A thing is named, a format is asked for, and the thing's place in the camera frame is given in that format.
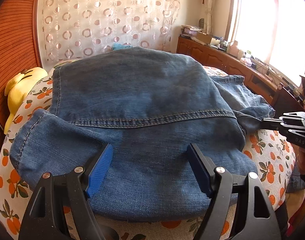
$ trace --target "wooden headboard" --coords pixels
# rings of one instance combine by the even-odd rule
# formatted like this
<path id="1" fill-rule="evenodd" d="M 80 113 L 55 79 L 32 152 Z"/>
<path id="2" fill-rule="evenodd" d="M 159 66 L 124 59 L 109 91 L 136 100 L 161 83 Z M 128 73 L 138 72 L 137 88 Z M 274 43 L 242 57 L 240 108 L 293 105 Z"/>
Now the wooden headboard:
<path id="1" fill-rule="evenodd" d="M 9 116 L 4 89 L 23 69 L 41 66 L 36 35 L 37 0 L 0 1 L 0 149 Z"/>

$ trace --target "window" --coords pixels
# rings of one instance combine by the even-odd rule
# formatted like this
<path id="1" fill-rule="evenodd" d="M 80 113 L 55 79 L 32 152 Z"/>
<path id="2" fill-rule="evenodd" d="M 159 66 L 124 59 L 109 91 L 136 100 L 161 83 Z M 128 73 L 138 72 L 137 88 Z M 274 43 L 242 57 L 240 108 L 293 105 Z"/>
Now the window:
<path id="1" fill-rule="evenodd" d="M 305 2 L 239 0 L 233 39 L 298 87 L 305 73 Z"/>

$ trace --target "plush toy ear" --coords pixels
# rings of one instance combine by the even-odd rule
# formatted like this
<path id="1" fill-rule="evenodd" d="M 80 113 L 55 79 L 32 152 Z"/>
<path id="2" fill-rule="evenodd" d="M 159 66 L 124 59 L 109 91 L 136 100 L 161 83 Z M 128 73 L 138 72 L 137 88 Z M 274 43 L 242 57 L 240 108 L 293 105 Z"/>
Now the plush toy ear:
<path id="1" fill-rule="evenodd" d="M 9 91 L 16 85 L 19 83 L 19 81 L 24 77 L 25 75 L 24 74 L 17 74 L 16 76 L 14 76 L 11 80 L 9 80 L 6 84 L 6 87 L 5 87 L 5 96 L 8 95 Z"/>

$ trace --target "wooden cabinet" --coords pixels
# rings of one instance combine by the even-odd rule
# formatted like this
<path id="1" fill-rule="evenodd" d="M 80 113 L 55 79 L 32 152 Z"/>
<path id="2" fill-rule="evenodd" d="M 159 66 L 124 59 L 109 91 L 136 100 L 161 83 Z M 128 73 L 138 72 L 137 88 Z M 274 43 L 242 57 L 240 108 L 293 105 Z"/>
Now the wooden cabinet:
<path id="1" fill-rule="evenodd" d="M 271 103 L 277 86 L 267 80 L 265 76 L 256 70 L 247 67 L 235 57 L 201 45 L 195 41 L 179 37 L 177 53 L 193 57 L 200 64 L 219 68 L 229 75 L 241 75 L 245 77 L 244 84 L 254 93 L 262 95 L 268 103 Z"/>

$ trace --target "silver screw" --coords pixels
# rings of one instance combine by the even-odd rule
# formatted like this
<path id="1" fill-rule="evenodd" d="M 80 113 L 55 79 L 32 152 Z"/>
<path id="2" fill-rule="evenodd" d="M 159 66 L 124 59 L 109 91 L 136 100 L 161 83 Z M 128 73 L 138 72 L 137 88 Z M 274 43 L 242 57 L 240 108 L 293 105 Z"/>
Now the silver screw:
<path id="1" fill-rule="evenodd" d="M 76 172 L 76 173 L 81 173 L 81 172 L 83 172 L 83 167 L 76 167 L 75 169 L 74 169 L 74 171 Z"/>
<path id="2" fill-rule="evenodd" d="M 251 177 L 252 179 L 257 179 L 258 175 L 254 172 L 249 172 L 249 177 Z"/>
<path id="3" fill-rule="evenodd" d="M 44 179 L 48 179 L 50 176 L 51 176 L 51 174 L 50 174 L 49 172 L 45 172 L 45 173 L 43 174 L 43 178 L 44 178 Z"/>
<path id="4" fill-rule="evenodd" d="M 226 170 L 225 170 L 224 167 L 217 167 L 216 171 L 219 172 L 219 173 L 224 173 Z"/>

